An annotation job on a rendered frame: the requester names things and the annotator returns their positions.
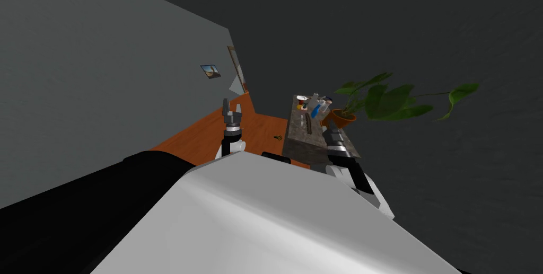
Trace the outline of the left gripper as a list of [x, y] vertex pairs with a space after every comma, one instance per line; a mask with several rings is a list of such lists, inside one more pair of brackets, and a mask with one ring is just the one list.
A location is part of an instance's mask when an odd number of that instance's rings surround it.
[[241, 104], [236, 104], [235, 111], [230, 111], [230, 102], [228, 98], [223, 99], [222, 104], [223, 121], [227, 125], [239, 126], [241, 123]]

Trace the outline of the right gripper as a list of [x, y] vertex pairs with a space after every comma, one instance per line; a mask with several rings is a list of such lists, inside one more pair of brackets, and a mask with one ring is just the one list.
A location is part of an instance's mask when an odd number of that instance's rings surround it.
[[329, 120], [326, 125], [322, 125], [323, 138], [327, 148], [345, 148], [344, 138], [341, 130], [333, 120]]

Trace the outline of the grey stone table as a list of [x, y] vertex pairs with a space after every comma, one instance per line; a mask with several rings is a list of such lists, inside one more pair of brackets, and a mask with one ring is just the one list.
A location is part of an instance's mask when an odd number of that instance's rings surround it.
[[297, 108], [299, 105], [296, 96], [292, 96], [282, 155], [307, 165], [329, 163], [320, 122], [329, 114], [330, 109], [319, 112], [314, 119], [311, 119], [312, 134], [308, 135], [303, 121], [304, 114], [307, 112]]

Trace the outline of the brown framed door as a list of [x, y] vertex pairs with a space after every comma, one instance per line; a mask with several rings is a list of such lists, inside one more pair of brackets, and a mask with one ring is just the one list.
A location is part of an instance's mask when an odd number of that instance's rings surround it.
[[233, 46], [227, 46], [227, 49], [229, 51], [230, 57], [234, 65], [234, 70], [236, 73], [236, 77], [230, 86], [230, 91], [238, 95], [246, 94], [247, 93], [246, 82], [243, 77], [243, 72], [241, 70], [241, 64], [239, 62], [237, 52]]

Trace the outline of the green plant in orange pot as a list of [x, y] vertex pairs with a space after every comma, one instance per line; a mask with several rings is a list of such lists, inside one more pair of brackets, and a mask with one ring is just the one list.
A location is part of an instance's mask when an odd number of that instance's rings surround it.
[[411, 95], [414, 85], [405, 84], [394, 89], [384, 81], [393, 73], [384, 72], [368, 81], [347, 82], [335, 93], [347, 95], [346, 104], [341, 109], [332, 109], [320, 122], [329, 127], [333, 122], [343, 128], [357, 119], [356, 114], [364, 111], [367, 119], [374, 121], [399, 121], [423, 116], [433, 110], [433, 106], [417, 104], [416, 99], [430, 96], [430, 93]]

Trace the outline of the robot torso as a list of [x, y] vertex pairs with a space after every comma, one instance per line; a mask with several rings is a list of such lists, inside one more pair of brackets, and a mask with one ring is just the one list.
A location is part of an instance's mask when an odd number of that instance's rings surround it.
[[460, 274], [381, 195], [238, 152], [188, 171], [91, 274]]

